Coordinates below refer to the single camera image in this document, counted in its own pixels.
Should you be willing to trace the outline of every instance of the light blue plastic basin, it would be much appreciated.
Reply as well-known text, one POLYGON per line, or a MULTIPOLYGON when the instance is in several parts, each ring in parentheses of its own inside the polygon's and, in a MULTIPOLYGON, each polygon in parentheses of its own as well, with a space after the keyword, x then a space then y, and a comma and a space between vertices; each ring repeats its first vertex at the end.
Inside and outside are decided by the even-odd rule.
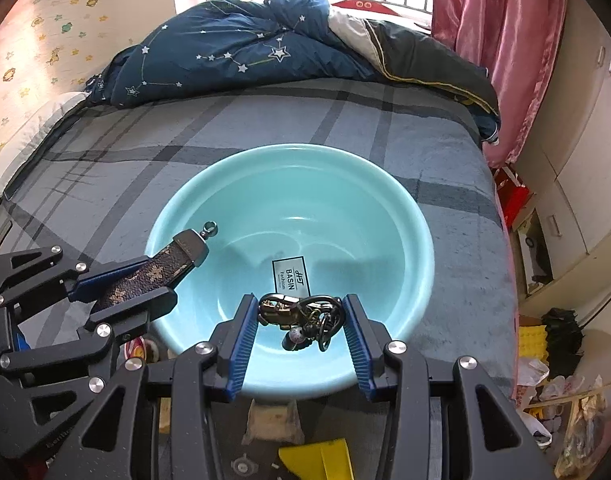
MULTIPOLYGON (((176 288, 178 305, 154 322, 176 353, 207 340, 244 294, 274 292, 272 261, 304 256, 312 294, 359 295, 371 319, 405 340, 423 317, 434 278, 428 225, 388 173, 348 152, 310 144, 263 146, 199 173, 152 228, 152 256, 172 236, 218 223, 205 263, 176 288)), ((322 353, 281 348, 285 332, 258 327, 243 392, 317 397, 356 382, 345 334, 322 353)))

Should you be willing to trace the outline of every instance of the keychain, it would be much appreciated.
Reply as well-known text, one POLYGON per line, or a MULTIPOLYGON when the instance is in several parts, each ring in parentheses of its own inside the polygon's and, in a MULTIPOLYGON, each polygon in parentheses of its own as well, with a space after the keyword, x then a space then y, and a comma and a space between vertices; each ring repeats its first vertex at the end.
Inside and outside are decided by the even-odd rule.
POLYGON ((300 299, 272 293, 258 302, 258 322, 287 330, 281 343, 285 350, 301 350, 316 341, 319 350, 325 352, 345 322, 345 310, 341 298, 310 296, 300 299))

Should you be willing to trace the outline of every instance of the patterned wallpaper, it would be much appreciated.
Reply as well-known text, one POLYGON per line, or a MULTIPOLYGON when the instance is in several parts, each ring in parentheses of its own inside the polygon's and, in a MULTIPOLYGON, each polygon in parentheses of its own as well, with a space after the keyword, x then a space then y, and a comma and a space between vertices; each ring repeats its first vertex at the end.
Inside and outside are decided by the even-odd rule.
POLYGON ((132 0, 18 0, 0 26, 0 148, 43 104, 81 90, 170 17, 173 0, 163 10, 160 1, 141 0, 135 16, 132 0))

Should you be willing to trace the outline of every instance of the pillow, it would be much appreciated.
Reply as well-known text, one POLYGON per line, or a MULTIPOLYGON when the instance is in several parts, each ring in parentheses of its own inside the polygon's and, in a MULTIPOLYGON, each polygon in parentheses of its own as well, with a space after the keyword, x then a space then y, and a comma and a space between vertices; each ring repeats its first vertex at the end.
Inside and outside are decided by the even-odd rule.
POLYGON ((52 129, 87 96, 85 92, 66 92, 48 101, 2 147, 0 196, 52 129))

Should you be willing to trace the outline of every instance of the cabinet door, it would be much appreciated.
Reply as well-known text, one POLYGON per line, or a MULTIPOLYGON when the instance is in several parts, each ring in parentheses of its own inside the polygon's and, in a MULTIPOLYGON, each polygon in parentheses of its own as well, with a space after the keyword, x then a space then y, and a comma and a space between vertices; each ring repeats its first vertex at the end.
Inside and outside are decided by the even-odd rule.
POLYGON ((597 103, 559 176, 589 250, 611 231, 611 47, 605 62, 597 103))
POLYGON ((541 149, 536 136, 530 134, 514 164, 517 173, 530 192, 540 194, 556 180, 556 173, 541 149))
POLYGON ((561 45, 530 137, 557 174, 588 122, 607 69, 609 37, 585 0, 569 0, 561 45))
POLYGON ((581 231, 558 182, 537 200, 537 214, 556 280, 586 254, 581 231))

